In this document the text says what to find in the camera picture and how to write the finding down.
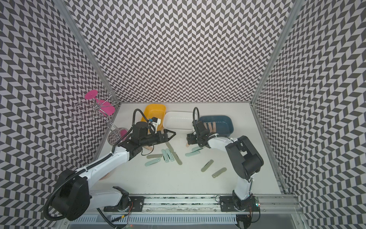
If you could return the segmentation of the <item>dark teal storage box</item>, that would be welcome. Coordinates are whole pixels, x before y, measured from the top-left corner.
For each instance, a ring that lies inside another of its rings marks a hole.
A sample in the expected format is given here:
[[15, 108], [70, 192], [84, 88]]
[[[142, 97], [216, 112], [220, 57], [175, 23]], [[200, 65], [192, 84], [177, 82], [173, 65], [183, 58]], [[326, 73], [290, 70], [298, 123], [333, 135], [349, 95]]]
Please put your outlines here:
[[216, 133], [217, 134], [230, 136], [234, 132], [233, 122], [232, 122], [231, 118], [226, 115], [201, 116], [200, 121], [202, 121], [205, 124], [207, 129], [209, 129], [209, 127], [207, 125], [208, 123], [216, 122]]

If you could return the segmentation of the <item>white storage box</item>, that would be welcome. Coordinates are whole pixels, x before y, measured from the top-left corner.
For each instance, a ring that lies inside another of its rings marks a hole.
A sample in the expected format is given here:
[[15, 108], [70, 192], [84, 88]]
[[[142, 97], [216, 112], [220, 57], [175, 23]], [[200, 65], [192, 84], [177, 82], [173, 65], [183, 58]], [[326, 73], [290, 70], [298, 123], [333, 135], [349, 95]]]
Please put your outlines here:
[[163, 127], [178, 134], [191, 134], [194, 132], [192, 122], [192, 112], [170, 111], [164, 117]]

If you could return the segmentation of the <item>pink knife vertical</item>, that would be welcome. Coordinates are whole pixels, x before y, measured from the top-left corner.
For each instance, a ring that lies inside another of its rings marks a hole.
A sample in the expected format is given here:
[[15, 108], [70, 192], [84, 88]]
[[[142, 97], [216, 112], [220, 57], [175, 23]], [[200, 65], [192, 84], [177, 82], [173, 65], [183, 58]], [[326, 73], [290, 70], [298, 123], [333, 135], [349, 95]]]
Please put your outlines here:
[[213, 125], [211, 123], [208, 123], [207, 125], [209, 127], [209, 131], [214, 132]]

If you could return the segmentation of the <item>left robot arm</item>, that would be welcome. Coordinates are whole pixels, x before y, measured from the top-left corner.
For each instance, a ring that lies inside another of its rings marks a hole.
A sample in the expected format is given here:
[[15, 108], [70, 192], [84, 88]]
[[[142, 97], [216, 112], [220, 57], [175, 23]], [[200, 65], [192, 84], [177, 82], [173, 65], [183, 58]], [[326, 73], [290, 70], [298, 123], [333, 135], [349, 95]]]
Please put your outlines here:
[[91, 192], [91, 188], [112, 170], [141, 153], [143, 147], [169, 142], [176, 135], [176, 132], [167, 129], [152, 133], [152, 128], [147, 122], [138, 122], [104, 157], [75, 171], [63, 171], [45, 202], [44, 217], [50, 221], [72, 221], [87, 210], [119, 205], [122, 198], [128, 195], [127, 191], [117, 186], [112, 190], [95, 192]]

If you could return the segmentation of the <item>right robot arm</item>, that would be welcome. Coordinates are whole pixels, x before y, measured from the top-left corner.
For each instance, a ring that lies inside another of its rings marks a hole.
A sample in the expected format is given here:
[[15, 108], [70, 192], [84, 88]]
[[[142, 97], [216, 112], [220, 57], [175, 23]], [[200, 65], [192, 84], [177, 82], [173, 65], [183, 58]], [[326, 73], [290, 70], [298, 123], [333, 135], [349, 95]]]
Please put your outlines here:
[[260, 172], [264, 160], [246, 136], [230, 139], [225, 135], [210, 132], [202, 121], [192, 122], [194, 132], [187, 135], [187, 143], [199, 147], [217, 149], [225, 152], [238, 175], [233, 190], [233, 204], [236, 210], [244, 211], [252, 201], [254, 176]]

